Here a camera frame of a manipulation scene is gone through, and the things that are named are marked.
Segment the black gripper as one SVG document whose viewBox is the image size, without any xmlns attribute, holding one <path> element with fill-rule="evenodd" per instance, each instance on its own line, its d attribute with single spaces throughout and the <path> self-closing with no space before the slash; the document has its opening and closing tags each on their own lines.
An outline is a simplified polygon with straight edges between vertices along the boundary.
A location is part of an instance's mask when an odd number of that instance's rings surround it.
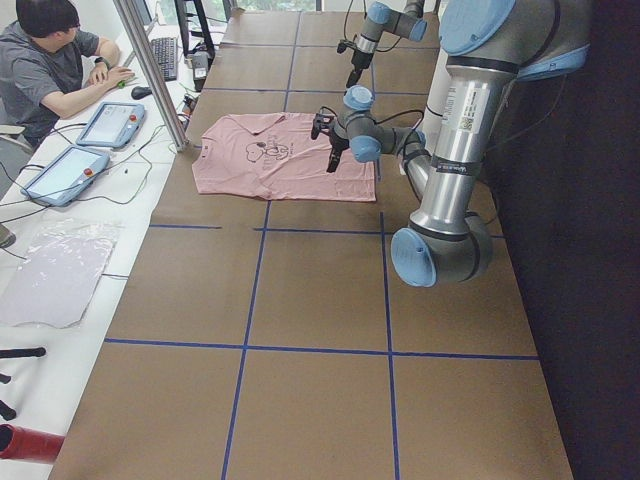
<svg viewBox="0 0 640 480">
<path fill-rule="evenodd" d="M 321 106 L 315 113 L 310 137 L 317 140 L 321 134 L 329 138 L 331 152 L 329 162 L 326 169 L 327 173 L 335 173 L 340 161 L 342 153 L 349 148 L 349 141 L 342 138 L 335 130 L 337 113 L 327 106 Z"/>
<path fill-rule="evenodd" d="M 374 56 L 374 42 L 366 37 L 358 37 L 355 41 L 340 40 L 337 46 L 339 54 L 347 49 L 353 51 L 351 64 L 353 69 L 349 73 L 345 88 L 349 89 L 357 85 L 364 70 L 368 69 Z"/>
</svg>

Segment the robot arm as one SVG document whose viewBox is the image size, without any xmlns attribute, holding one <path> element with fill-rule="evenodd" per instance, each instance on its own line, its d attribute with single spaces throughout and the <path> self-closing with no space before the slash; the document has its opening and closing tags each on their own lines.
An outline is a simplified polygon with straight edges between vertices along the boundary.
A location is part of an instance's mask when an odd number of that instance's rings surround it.
<svg viewBox="0 0 640 480">
<path fill-rule="evenodd" d="M 423 16 L 423 1 L 407 1 L 402 11 L 379 1 L 374 2 L 365 15 L 360 33 L 351 40 L 344 37 L 337 46 L 339 54 L 347 49 L 352 51 L 352 70 L 346 88 L 356 85 L 362 73 L 370 67 L 384 33 L 395 35 L 398 39 L 420 42 L 427 30 Z"/>
<path fill-rule="evenodd" d="M 392 262 L 405 283 L 465 282 L 486 270 L 492 241 L 468 204 L 495 120 L 514 82 L 566 75 L 584 65 L 592 13 L 589 1 L 450 2 L 439 25 L 450 80 L 433 150 L 417 130 L 376 120 L 373 93 L 359 84 L 384 33 L 422 39 L 422 3 L 410 1 L 402 11 L 375 3 L 358 39 L 340 43 L 353 52 L 344 107 L 333 115 L 317 113 L 311 133 L 330 141 L 329 172 L 345 151 L 361 163 L 384 154 L 400 157 L 420 202 L 391 241 Z"/>
</svg>

